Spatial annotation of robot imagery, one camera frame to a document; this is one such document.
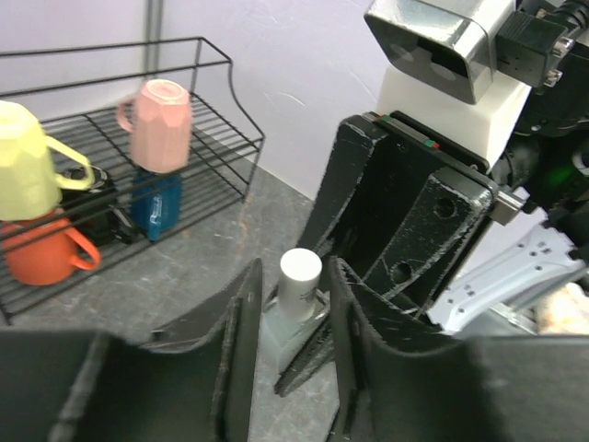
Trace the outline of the white nail polish cap brush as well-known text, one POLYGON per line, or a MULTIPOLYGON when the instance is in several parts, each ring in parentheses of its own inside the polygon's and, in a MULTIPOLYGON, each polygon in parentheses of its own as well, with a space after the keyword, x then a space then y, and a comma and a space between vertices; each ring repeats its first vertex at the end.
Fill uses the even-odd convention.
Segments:
POLYGON ((277 296, 287 319, 302 322, 312 316, 322 268, 322 260, 312 250, 295 248, 282 256, 277 296))

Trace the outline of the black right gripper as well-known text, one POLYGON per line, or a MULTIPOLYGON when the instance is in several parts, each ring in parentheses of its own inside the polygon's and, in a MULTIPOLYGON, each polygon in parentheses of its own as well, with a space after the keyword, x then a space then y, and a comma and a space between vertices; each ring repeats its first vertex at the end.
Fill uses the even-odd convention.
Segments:
POLYGON ((489 224, 498 185, 466 148, 396 111, 338 126, 296 246, 340 258, 401 346, 440 329, 425 317, 489 224))

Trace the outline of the clear nail polish bottle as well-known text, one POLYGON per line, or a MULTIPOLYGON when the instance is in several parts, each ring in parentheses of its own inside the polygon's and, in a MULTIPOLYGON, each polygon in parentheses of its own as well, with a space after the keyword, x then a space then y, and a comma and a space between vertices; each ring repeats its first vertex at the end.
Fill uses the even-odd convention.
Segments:
POLYGON ((260 323, 260 351, 276 373, 282 373, 305 341, 328 315, 329 294, 315 290, 313 313, 307 320, 293 320, 278 307, 277 297, 262 310, 260 323))

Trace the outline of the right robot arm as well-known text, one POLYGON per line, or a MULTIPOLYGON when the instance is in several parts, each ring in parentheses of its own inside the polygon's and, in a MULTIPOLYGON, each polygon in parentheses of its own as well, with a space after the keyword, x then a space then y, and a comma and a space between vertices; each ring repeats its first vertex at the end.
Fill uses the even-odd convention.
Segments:
POLYGON ((390 67, 345 118, 298 246, 346 261, 416 319, 453 331, 507 290, 451 285, 492 223, 542 209, 588 263, 588 5, 374 1, 390 67))

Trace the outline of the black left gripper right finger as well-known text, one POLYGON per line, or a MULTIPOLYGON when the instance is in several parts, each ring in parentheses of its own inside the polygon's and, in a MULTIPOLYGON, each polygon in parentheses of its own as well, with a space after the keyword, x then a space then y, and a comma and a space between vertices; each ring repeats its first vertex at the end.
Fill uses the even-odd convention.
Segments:
POLYGON ((584 441, 584 336, 457 339, 329 262, 339 408, 331 441, 584 441))

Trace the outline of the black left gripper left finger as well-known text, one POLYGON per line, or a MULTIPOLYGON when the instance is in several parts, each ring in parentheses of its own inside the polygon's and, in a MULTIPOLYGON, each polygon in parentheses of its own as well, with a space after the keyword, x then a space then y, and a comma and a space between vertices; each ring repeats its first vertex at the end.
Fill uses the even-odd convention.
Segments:
POLYGON ((5 441, 244 441, 263 267, 133 343, 101 330, 1 331, 5 441))

